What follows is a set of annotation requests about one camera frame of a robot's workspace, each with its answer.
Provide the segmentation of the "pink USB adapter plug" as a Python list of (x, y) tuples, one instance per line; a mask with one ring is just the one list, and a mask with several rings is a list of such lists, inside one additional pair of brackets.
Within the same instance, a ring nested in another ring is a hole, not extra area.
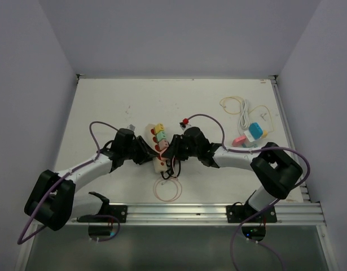
[(161, 140), (158, 144), (157, 144), (158, 148), (160, 151), (165, 150), (166, 148), (169, 147), (169, 142), (165, 139)]

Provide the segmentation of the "beige power strip red sockets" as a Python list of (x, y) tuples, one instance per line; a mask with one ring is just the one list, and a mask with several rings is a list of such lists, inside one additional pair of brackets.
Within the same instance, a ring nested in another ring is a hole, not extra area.
[[(145, 137), (147, 140), (147, 143), (158, 153), (160, 152), (157, 144), (156, 134), (154, 131), (155, 124), (148, 124), (145, 128)], [(156, 173), (162, 173), (168, 170), (166, 161), (162, 161), (159, 159), (159, 156), (157, 158), (153, 158), (153, 167)]]

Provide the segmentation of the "green adapter plug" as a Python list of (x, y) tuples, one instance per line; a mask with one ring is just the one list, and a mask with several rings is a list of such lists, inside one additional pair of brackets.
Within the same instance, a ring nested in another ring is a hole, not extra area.
[(165, 134), (165, 132), (162, 130), (162, 131), (160, 131), (160, 132), (158, 132), (157, 134), (156, 134), (156, 139), (157, 139), (157, 142), (160, 142), (160, 141), (162, 141), (162, 140), (166, 140), (166, 134)]

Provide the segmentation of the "yellow adapter plug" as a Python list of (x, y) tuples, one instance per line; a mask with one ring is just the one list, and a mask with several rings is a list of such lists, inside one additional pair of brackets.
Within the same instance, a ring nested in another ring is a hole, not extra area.
[(155, 125), (154, 131), (155, 131), (155, 134), (158, 134), (159, 132), (164, 131), (163, 124), (162, 123), (158, 123), (157, 125)]

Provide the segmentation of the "pink USB charger with cable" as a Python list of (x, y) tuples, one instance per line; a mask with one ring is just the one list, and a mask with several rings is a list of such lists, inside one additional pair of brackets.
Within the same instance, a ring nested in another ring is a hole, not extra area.
[(168, 149), (166, 148), (166, 149), (164, 149), (164, 150), (159, 152), (159, 159), (160, 160), (162, 160), (162, 161), (168, 160), (168, 157), (167, 157), (167, 154), (166, 154), (167, 150)]

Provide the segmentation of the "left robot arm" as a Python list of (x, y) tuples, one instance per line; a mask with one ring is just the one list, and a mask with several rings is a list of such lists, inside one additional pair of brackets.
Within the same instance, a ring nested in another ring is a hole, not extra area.
[(27, 200), (24, 212), (51, 230), (61, 229), (69, 219), (92, 216), (105, 221), (110, 214), (109, 199), (90, 192), (87, 198), (76, 199), (75, 193), (93, 180), (110, 174), (127, 160), (138, 165), (157, 157), (141, 136), (121, 128), (96, 155), (73, 168), (42, 172)]

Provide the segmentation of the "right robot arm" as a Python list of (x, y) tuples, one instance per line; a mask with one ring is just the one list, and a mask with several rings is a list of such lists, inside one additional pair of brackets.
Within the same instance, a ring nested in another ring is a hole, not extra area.
[(219, 143), (209, 142), (198, 127), (191, 127), (182, 135), (175, 135), (162, 156), (180, 161), (196, 157), (206, 167), (254, 172), (261, 186), (246, 201), (244, 215), (247, 220), (255, 222), (264, 215), (267, 206), (288, 196), (303, 173), (287, 151), (273, 142), (252, 150), (229, 150)]

